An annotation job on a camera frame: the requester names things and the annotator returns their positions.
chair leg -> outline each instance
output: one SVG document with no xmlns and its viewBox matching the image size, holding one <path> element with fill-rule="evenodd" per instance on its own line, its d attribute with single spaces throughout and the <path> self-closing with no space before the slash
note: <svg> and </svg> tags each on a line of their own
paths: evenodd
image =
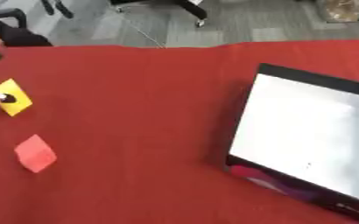
<svg viewBox="0 0 359 224">
<path fill-rule="evenodd" d="M 175 0 L 174 2 L 196 16 L 199 20 L 205 20 L 208 16 L 205 10 L 188 0 Z"/>
<path fill-rule="evenodd" d="M 109 0 L 112 5 L 119 5 L 119 4 L 131 4 L 137 2 L 146 2 L 148 0 Z"/>
</svg>

cable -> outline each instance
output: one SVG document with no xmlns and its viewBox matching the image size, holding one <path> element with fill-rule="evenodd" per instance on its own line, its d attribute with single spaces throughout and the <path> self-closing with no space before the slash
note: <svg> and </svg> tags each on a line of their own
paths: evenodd
<svg viewBox="0 0 359 224">
<path fill-rule="evenodd" d="M 135 30 L 137 30 L 138 32 L 140 32 L 141 34 L 143 34 L 143 36 L 145 36 L 147 39 L 149 39 L 150 41 L 154 42 L 159 48 L 165 48 L 165 45 L 160 44 L 156 39 L 150 37 L 147 33 L 145 33 L 144 31 L 138 29 L 135 25 L 132 24 L 132 22 L 125 18 L 125 16 L 121 16 L 121 19 L 123 21 L 125 21 L 125 23 L 127 23 L 128 25 L 130 25 L 131 27 L 133 27 Z"/>
</svg>

cardboard box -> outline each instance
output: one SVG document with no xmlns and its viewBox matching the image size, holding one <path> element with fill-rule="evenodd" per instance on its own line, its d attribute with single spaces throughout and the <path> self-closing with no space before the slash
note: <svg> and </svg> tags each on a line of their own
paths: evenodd
<svg viewBox="0 0 359 224">
<path fill-rule="evenodd" d="M 359 221 L 359 82 L 261 65 L 227 165 Z"/>
</svg>

red fabric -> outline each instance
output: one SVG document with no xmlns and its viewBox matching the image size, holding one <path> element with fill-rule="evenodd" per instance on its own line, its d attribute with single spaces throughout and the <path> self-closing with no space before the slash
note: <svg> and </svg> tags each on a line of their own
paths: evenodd
<svg viewBox="0 0 359 224">
<path fill-rule="evenodd" d="M 346 223 L 223 170 L 260 62 L 359 81 L 359 41 L 9 49 L 0 83 L 34 104 L 0 109 L 0 224 Z M 38 174 L 14 153 L 34 134 Z"/>
</svg>

gray floor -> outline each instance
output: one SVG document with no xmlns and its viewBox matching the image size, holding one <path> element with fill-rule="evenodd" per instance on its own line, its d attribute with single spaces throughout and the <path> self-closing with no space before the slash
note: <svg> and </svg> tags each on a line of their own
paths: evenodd
<svg viewBox="0 0 359 224">
<path fill-rule="evenodd" d="M 55 45 L 121 45 L 146 47 L 218 46 L 244 41 L 359 39 L 359 22 L 328 24 L 312 1 L 204 0 L 208 22 L 173 5 L 151 3 L 118 14 L 107 0 L 63 0 L 75 13 L 66 19 L 45 15 L 39 1 L 9 0 L 25 8 L 30 27 Z"/>
</svg>

